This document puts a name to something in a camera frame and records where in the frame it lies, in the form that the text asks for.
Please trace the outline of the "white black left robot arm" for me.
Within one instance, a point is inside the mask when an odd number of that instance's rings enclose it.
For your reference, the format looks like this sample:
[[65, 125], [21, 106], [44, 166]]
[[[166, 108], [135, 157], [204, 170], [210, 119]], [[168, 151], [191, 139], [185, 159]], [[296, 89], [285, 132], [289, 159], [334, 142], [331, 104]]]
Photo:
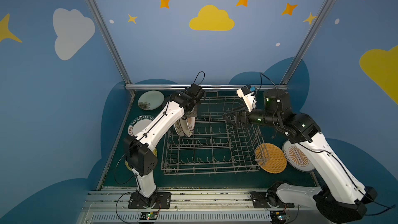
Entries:
[[143, 198], [150, 199], [157, 190], [153, 177], [153, 170], [158, 163], [153, 153], [157, 144], [176, 121], [193, 113], [204, 94], [204, 89], [197, 84], [192, 84], [184, 92], [174, 92], [148, 126], [137, 135], [129, 135], [124, 139], [123, 159], [136, 176], [138, 193]]

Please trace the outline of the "white plate black emblem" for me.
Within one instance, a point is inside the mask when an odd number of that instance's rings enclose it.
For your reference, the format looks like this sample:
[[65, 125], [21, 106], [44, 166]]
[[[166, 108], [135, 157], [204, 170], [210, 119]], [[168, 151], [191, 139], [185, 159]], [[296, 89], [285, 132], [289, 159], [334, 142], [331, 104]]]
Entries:
[[183, 130], [182, 130], [182, 127], [181, 127], [181, 125], [180, 125], [180, 121], [179, 120], [177, 120], [175, 123], [174, 123], [174, 129], [175, 129], [175, 131], [177, 132], [177, 134], [178, 134], [178, 136], [179, 137], [184, 137], [185, 136], [185, 134], [184, 134], [184, 132], [183, 132]]

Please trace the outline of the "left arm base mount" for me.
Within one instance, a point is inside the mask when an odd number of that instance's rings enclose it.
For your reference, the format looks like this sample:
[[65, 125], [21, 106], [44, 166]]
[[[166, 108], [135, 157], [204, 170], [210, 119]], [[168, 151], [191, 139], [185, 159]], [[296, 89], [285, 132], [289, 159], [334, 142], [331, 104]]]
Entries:
[[169, 209], [171, 204], [170, 192], [155, 191], [149, 198], [144, 197], [139, 192], [134, 192], [130, 196], [128, 209]]

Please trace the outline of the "cream plate floral rim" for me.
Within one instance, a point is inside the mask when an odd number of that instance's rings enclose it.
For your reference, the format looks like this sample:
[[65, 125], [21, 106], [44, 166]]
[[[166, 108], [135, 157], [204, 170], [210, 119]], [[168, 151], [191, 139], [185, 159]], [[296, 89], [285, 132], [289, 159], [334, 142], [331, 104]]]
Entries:
[[179, 123], [180, 123], [180, 127], [182, 129], [184, 136], [190, 137], [192, 135], [192, 132], [188, 126], [188, 120], [187, 119], [184, 120], [184, 119], [180, 118]]

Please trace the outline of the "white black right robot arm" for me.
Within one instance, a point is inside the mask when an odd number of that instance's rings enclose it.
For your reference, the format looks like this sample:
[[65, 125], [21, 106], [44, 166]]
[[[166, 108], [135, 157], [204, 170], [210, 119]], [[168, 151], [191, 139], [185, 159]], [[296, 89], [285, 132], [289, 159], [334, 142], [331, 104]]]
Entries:
[[242, 98], [244, 105], [231, 112], [234, 116], [231, 124], [274, 127], [309, 159], [325, 182], [324, 186], [313, 188], [277, 182], [267, 190], [269, 206], [292, 203], [311, 207], [335, 224], [361, 220], [366, 215], [366, 205], [375, 201], [377, 191], [364, 186], [352, 175], [312, 117], [292, 111], [287, 91], [264, 91], [264, 109], [257, 108], [257, 94], [253, 86], [246, 85], [238, 89], [237, 95]]

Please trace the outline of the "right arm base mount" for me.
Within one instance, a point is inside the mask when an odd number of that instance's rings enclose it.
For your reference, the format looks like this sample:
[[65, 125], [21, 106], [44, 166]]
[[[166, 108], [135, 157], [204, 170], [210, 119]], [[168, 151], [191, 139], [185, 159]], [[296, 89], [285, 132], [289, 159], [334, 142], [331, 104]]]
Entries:
[[250, 198], [254, 208], [295, 208], [293, 203], [284, 203], [275, 193], [250, 192]]

